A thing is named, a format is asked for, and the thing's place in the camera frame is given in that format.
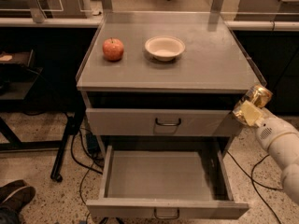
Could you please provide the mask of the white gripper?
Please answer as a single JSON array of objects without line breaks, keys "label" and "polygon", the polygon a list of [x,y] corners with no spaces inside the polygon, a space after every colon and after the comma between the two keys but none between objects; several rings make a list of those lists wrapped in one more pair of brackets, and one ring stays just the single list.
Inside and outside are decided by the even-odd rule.
[{"label": "white gripper", "polygon": [[288,121],[275,116],[266,108],[261,110],[249,101],[245,101],[240,110],[246,125],[258,127],[255,130],[256,138],[265,151],[269,151],[275,143],[286,147],[296,145],[296,129]]}]

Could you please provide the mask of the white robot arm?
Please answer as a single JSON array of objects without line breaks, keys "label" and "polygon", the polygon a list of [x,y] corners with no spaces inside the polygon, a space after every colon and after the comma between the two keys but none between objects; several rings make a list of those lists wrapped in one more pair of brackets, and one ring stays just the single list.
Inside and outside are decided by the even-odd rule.
[{"label": "white robot arm", "polygon": [[299,204],[299,132],[286,120],[270,114],[249,101],[240,110],[246,123],[255,128],[256,139],[281,170],[281,185]]}]

